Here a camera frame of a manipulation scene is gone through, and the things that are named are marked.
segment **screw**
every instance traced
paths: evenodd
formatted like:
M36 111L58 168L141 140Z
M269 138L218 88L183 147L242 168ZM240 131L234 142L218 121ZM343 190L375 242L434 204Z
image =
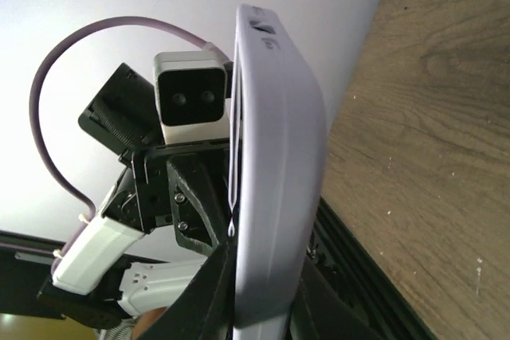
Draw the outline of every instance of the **screw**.
M186 196L183 193L176 193L176 195L174 195L174 199L177 203L186 202Z
M179 231L186 231L188 230L188 223L185 221L179 222L177 228Z

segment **purple cable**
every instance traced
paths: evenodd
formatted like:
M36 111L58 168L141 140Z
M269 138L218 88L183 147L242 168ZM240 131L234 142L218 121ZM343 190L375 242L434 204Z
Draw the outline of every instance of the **purple cable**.
M122 26L122 25L141 25L145 27L151 27L154 29L160 29L162 31L171 33L177 37L181 37L183 40L189 41L191 44L198 46L200 49L204 49L210 43L201 39L198 36L193 35L185 31L182 28L179 28L175 25L166 23L164 21L159 21L151 18L142 18L137 16L122 16L117 18L109 18L100 21L96 21L92 24L89 24L74 33L71 33L67 36L63 41L61 41L55 48L53 48L48 56L42 61L39 69L37 70L35 77L33 78L32 88L30 89L30 98L29 98L29 119L30 119L30 127L32 129L32 136L37 147L37 151L41 156L43 163L48 169L49 173L55 178L55 180L68 192L70 192L75 198L85 203L88 207L88 214L86 215L87 219L91 221L96 215L96 206L94 202L87 197L85 194L80 192L76 187L71 185L67 179L62 175L62 173L57 169L55 163L51 159L49 155L48 149L45 145L45 140L42 137L41 131L41 121L39 118L39 100L41 98L41 90L42 85L44 84L46 75L49 70L58 60L58 58L69 48L71 48L75 43L80 41L81 39L92 35L95 32L99 32L103 29L108 29L112 27ZM226 55L220 51L215 46L211 45L210 50L214 50L218 54L226 57ZM65 253L69 250L71 245L74 243L76 238L83 232L86 225L83 224L80 226L78 231L74 233L74 235L69 239L69 241L65 244L65 246L61 250L61 255L65 255ZM58 264L60 263L59 258L55 258L52 264L51 272L55 271Z

